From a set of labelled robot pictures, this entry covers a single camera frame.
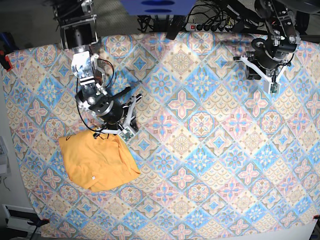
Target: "white wall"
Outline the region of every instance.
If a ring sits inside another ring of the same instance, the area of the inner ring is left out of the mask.
[[[11,190],[5,188],[2,182],[0,184],[0,226],[5,226],[5,212],[3,210],[2,204],[15,205],[20,207],[32,208],[26,189],[22,182],[20,170],[18,167],[18,162],[16,158],[16,153],[14,145],[12,142],[12,136],[9,128],[9,121],[7,118],[7,108],[5,104],[5,96],[3,89],[2,76],[0,72],[0,136],[5,140],[6,147],[8,148],[8,158],[11,174],[5,180],[5,185]]]

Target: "yellow cloth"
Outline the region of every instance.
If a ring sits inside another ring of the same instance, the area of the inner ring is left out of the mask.
[[[140,175],[126,144],[117,135],[101,134],[94,139],[86,130],[60,137],[65,170],[70,180],[93,192],[110,190]]]

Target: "gray floor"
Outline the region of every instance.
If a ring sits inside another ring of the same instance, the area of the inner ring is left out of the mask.
[[[253,10],[254,0],[240,0]],[[0,32],[11,32],[20,49],[60,42],[52,8],[44,0],[0,0]],[[93,0],[98,36],[139,33],[137,18],[129,16],[120,0]],[[308,34],[320,35],[320,17],[312,15]]]

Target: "patterned tablecloth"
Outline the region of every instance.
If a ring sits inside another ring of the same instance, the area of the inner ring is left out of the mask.
[[[42,235],[212,239],[311,223],[320,211],[320,49],[302,42],[280,94],[267,95],[233,62],[253,37],[105,37],[113,92],[132,86],[143,95],[128,143],[142,173],[97,193],[69,180],[57,143],[84,129],[72,54],[55,45],[10,54],[7,116],[30,202],[50,219]]]

